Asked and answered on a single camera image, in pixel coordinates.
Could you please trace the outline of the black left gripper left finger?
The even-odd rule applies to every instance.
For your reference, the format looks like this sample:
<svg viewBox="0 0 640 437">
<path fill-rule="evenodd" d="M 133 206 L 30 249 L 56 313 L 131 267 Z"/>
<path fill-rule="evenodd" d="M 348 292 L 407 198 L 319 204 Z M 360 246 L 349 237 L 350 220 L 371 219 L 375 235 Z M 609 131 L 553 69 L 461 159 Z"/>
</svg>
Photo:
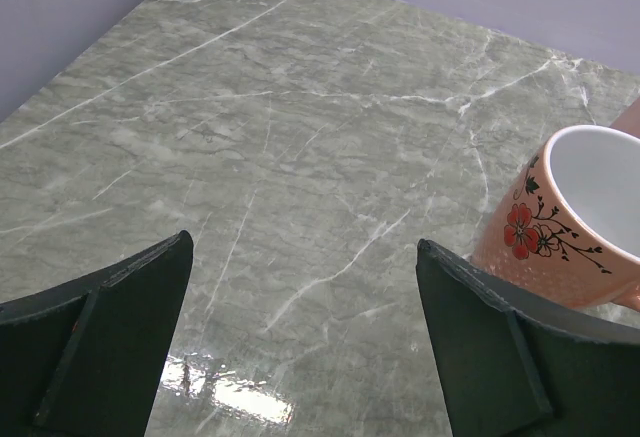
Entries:
<svg viewBox="0 0 640 437">
<path fill-rule="evenodd" d="M 144 435 L 193 247 L 181 231 L 109 267 L 2 303 L 2 435 Z"/>
</svg>

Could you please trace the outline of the plain pink mug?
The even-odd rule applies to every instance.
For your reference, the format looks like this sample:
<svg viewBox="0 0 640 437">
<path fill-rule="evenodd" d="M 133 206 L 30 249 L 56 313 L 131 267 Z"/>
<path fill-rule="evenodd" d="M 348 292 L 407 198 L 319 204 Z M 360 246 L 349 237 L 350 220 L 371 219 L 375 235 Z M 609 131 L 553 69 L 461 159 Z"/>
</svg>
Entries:
<svg viewBox="0 0 640 437">
<path fill-rule="evenodd" d="M 640 137 L 640 98 L 637 98 L 622 114 L 611 124 L 612 129 L 625 132 L 629 135 Z"/>
</svg>

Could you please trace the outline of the pink floral mug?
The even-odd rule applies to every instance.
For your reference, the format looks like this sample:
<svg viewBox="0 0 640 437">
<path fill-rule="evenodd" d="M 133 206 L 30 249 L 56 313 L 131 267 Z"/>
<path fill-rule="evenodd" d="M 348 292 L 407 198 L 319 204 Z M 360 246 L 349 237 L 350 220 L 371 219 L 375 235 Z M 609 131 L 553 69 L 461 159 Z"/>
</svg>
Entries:
<svg viewBox="0 0 640 437">
<path fill-rule="evenodd" d="M 471 261 L 565 307 L 638 310 L 638 138 L 596 125 L 555 132 L 496 207 Z"/>
</svg>

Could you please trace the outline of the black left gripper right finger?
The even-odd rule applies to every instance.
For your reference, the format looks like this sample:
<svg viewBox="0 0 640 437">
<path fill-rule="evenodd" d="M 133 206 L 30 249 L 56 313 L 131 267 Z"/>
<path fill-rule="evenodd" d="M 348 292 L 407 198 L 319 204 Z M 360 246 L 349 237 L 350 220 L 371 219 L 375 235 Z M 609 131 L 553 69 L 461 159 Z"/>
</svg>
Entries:
<svg viewBox="0 0 640 437">
<path fill-rule="evenodd" d="M 438 243 L 416 276 L 455 436 L 636 436 L 639 331 L 553 303 Z"/>
</svg>

